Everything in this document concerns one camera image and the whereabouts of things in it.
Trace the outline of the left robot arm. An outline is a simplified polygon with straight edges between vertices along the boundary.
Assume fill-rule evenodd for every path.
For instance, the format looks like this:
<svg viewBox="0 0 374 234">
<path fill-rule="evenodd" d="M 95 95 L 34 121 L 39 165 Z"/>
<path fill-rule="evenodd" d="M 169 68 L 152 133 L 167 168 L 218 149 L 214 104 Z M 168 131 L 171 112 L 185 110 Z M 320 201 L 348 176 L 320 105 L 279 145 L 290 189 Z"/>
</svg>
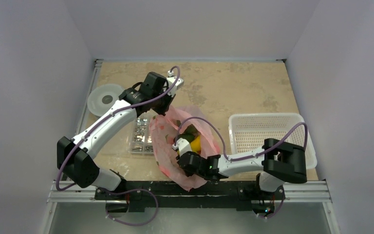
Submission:
<svg viewBox="0 0 374 234">
<path fill-rule="evenodd" d="M 93 185 L 106 189 L 113 199 L 121 199 L 126 192 L 124 178 L 112 170 L 99 168 L 94 159 L 113 136 L 143 113 L 153 110 L 164 116 L 183 84 L 184 80 L 175 76 L 172 69 L 167 77 L 149 72 L 143 82 L 125 89 L 89 128 L 72 138 L 62 137 L 56 144 L 57 190 L 62 190 L 60 179 L 66 175 L 81 188 Z"/>
</svg>

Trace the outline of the pink plastic bag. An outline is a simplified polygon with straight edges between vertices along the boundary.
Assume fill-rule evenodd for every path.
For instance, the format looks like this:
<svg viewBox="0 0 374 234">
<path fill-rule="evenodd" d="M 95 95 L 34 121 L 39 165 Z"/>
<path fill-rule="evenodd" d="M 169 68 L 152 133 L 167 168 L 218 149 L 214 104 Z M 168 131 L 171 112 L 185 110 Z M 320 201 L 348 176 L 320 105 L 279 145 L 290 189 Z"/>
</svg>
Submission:
<svg viewBox="0 0 374 234">
<path fill-rule="evenodd" d="M 170 106 L 164 116 L 153 116 L 149 124 L 153 152 L 160 171 L 186 191 L 207 183 L 197 175 L 187 176 L 177 164 L 178 154 L 172 148 L 179 125 L 188 117 L 206 118 L 197 106 Z M 189 120 L 183 124 L 180 132 L 183 133 L 190 125 L 195 127 L 196 134 L 200 136 L 201 157 L 206 158 L 220 153 L 220 146 L 206 122 L 198 119 Z"/>
</svg>

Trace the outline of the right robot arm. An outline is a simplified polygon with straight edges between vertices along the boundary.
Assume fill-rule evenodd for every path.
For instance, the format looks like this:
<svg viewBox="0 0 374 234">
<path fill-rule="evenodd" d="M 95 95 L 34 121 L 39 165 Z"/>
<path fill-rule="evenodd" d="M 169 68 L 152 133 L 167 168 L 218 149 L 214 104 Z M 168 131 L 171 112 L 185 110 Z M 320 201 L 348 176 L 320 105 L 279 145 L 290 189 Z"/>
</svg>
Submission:
<svg viewBox="0 0 374 234">
<path fill-rule="evenodd" d="M 305 147 L 273 138 L 252 151 L 207 158 L 193 152 L 190 143 L 181 138 L 173 146 L 179 167 L 187 176 L 197 175 L 206 181 L 219 181 L 236 174 L 258 171 L 255 195 L 266 198 L 284 183 L 307 182 Z"/>
</svg>

